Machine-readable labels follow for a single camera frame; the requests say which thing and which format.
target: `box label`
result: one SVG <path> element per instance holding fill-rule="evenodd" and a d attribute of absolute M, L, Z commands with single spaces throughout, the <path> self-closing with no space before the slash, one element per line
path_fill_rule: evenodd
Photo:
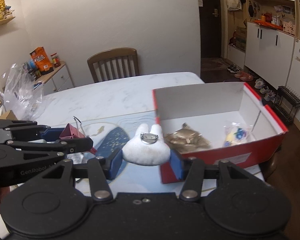
<path fill-rule="evenodd" d="M 241 154 L 238 156 L 234 156 L 234 157 L 230 157 L 230 158 L 226 158 L 226 159 L 221 159 L 221 160 L 228 160 L 234 164 L 239 164 L 239 163 L 244 163 L 246 160 L 248 160 L 249 156 L 251 153 L 245 153 L 245 154 Z M 219 163 L 219 161 L 221 160 L 216 160 L 214 162 L 214 165 L 217 165 Z"/>

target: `glass jar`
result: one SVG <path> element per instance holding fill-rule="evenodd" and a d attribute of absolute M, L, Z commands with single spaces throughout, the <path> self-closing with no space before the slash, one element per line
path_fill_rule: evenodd
<path fill-rule="evenodd" d="M 54 67 L 60 67 L 61 66 L 59 56 L 58 56 L 57 53 L 52 54 L 51 59 L 52 59 Z"/>

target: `red box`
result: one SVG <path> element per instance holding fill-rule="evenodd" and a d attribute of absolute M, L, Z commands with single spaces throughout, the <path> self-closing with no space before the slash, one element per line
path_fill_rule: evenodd
<path fill-rule="evenodd" d="M 242 168 L 270 159 L 279 147 L 286 126 L 260 96 L 244 82 L 223 82 L 167 87 L 153 90 L 156 122 L 163 133 L 181 129 L 186 122 L 211 141 L 210 149 L 183 154 L 197 157 L 206 164 L 229 160 Z M 222 147 L 228 123 L 238 122 L 251 127 L 249 141 Z M 160 167 L 162 183 L 177 182 L 169 163 Z"/>

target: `orange tray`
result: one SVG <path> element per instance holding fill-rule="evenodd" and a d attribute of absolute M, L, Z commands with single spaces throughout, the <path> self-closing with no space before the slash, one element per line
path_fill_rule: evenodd
<path fill-rule="evenodd" d="M 254 20 L 253 22 L 256 23 L 256 24 L 259 24 L 261 26 L 268 27 L 270 29 L 283 31 L 283 28 L 281 26 L 278 26 L 278 25 L 275 25 L 275 24 L 272 24 L 272 23 L 269 23 L 269 22 L 264 22 L 264 21 L 261 21 L 261 20 Z"/>

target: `orange snack bag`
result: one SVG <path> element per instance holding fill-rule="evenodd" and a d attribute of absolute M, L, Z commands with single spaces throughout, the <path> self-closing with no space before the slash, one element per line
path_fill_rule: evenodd
<path fill-rule="evenodd" d="M 47 53 L 43 47 L 37 47 L 30 53 L 35 65 L 38 67 L 42 75 L 48 74 L 53 71 L 53 65 L 50 62 Z"/>

